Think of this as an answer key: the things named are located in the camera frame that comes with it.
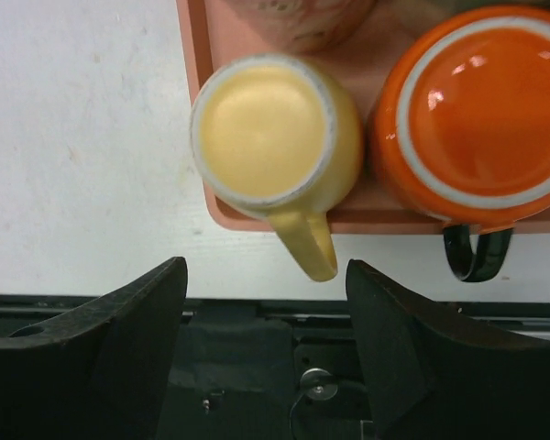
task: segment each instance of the yellow mug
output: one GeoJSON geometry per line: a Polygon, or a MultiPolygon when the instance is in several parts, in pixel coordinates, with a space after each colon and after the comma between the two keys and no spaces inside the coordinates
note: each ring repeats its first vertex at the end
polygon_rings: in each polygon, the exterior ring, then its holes
{"type": "Polygon", "coordinates": [[[246,57],[206,82],[190,130],[216,196],[269,222],[310,278],[334,278],[326,212],[349,193],[363,160],[361,120],[342,86],[293,57],[246,57]]]}

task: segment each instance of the black wire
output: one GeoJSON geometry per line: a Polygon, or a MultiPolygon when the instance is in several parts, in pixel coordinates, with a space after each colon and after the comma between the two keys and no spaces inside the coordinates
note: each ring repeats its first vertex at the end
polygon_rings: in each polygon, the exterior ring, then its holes
{"type": "Polygon", "coordinates": [[[343,388],[367,394],[367,386],[364,383],[358,382],[356,380],[337,379],[334,376],[326,376],[304,382],[304,384],[300,387],[299,391],[295,395],[295,399],[293,399],[293,404],[290,408],[289,423],[291,438],[293,440],[302,440],[297,438],[295,426],[293,423],[295,420],[295,411],[297,410],[298,405],[302,402],[303,398],[306,396],[309,390],[312,390],[315,387],[324,387],[326,385],[336,385],[339,390],[343,388]]]}

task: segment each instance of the pink tray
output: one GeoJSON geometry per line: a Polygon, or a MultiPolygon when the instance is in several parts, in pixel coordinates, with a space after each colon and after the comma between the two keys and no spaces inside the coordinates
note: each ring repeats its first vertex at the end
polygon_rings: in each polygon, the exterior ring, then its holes
{"type": "MultiPolygon", "coordinates": [[[[274,51],[221,0],[177,0],[181,41],[190,97],[216,68],[246,55],[274,51]]],[[[345,43],[308,57],[332,73],[353,94],[366,117],[391,66],[413,43],[381,0],[367,21],[345,43]]],[[[248,218],[220,200],[207,186],[205,200],[212,218],[235,230],[269,231],[269,225],[248,218]]],[[[400,207],[367,172],[351,194],[328,214],[333,233],[436,234],[441,224],[400,207]]],[[[519,233],[550,232],[550,208],[519,222],[519,233]]]]}

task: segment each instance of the tabletop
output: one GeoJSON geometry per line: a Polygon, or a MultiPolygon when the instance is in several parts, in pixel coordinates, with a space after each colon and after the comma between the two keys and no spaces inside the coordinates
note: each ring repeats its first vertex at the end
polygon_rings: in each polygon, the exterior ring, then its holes
{"type": "Polygon", "coordinates": [[[173,0],[0,0],[0,293],[101,295],[180,255],[192,298],[343,300],[364,259],[435,300],[550,302],[550,235],[475,285],[440,236],[335,236],[338,276],[309,281],[273,234],[210,218],[189,114],[173,0]]]}

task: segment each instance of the mug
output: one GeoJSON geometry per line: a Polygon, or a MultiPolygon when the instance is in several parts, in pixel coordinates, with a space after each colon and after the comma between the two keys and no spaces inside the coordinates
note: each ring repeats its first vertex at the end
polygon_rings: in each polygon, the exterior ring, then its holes
{"type": "Polygon", "coordinates": [[[203,86],[190,129],[216,196],[269,222],[313,280],[334,278],[326,212],[354,186],[364,149],[356,105],[340,84],[286,55],[236,60],[203,86]]]}
{"type": "Polygon", "coordinates": [[[484,6],[517,4],[550,9],[550,0],[393,0],[393,11],[415,37],[450,17],[484,6]]]}
{"type": "Polygon", "coordinates": [[[278,50],[334,46],[368,16],[374,0],[223,0],[278,50]]]}
{"type": "Polygon", "coordinates": [[[550,13],[494,6],[436,27],[394,67],[371,122],[380,179],[444,222],[459,279],[492,279],[513,224],[550,206],[550,13]]]}

